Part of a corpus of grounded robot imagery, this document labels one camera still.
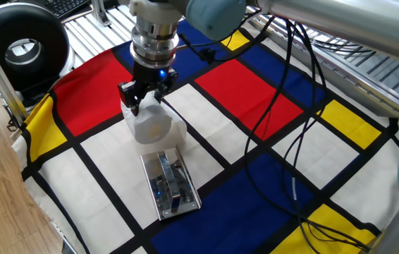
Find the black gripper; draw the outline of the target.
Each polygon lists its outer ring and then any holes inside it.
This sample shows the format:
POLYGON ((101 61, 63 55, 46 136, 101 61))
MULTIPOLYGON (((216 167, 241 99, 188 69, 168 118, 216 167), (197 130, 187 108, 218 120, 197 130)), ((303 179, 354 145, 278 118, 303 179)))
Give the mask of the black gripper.
POLYGON ((122 103, 134 116, 139 113, 139 105, 147 91, 155 90, 154 98, 158 103, 173 91, 178 73, 172 67, 148 68, 137 62, 133 65, 133 81, 119 83, 118 91, 122 103))

